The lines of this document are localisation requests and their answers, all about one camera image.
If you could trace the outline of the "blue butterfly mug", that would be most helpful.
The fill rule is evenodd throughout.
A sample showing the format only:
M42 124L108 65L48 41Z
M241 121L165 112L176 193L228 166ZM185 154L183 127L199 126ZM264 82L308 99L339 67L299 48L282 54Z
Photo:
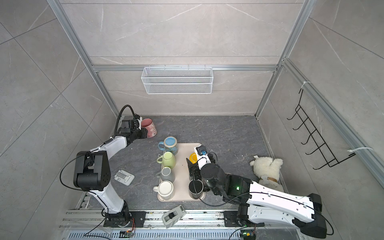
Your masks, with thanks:
M164 141L158 143L158 148L164 152L171 152L176 155L179 151L178 141L175 137L167 137Z

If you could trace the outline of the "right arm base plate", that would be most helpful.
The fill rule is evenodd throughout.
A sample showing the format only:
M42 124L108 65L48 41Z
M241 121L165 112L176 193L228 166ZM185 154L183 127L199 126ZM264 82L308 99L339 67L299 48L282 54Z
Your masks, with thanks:
M264 223L253 223L248 219L248 215L239 215L236 211L224 211L224 221L226 227L264 227Z

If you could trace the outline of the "pink patterned mug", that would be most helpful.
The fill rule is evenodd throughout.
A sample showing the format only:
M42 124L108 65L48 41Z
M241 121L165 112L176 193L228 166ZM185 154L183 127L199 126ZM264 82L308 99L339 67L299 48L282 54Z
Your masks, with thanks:
M147 130L147 138L153 138L157 134L157 129L151 118L143 119L142 128Z

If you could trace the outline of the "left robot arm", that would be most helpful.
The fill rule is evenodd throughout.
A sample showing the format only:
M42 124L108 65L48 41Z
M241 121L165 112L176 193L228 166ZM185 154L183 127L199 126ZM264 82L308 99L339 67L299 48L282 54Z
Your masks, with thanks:
M147 138L148 131L142 127L143 118L130 105L120 110L112 137L102 145L77 153L74 168L74 187L61 184L72 190L88 192L105 210L105 227L126 227L133 223L128 204L111 184L109 160L133 141Z

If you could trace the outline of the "light green mug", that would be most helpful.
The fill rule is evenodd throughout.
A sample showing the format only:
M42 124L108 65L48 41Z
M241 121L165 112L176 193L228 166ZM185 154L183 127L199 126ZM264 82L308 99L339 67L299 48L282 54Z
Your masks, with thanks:
M157 163L162 164L163 167L173 169L176 166L176 158L172 152L165 152L157 158Z

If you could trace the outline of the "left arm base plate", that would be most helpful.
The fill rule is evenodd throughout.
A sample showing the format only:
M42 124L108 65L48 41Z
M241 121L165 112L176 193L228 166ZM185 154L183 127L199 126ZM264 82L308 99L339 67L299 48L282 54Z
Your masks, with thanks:
M106 220L103 227L111 228L132 228L133 224L137 228L144 226L146 212L121 212L116 214L106 214Z

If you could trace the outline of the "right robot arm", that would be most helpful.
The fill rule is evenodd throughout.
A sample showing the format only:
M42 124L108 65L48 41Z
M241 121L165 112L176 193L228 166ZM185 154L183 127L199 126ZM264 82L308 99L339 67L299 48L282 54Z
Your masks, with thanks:
M324 239L329 236L330 222L322 215L320 195L290 195L248 178L226 174L205 146L198 145L194 152L197 159L189 163L193 181L200 180L203 191L221 196L224 204L237 205L235 222L238 225L287 224L309 237Z

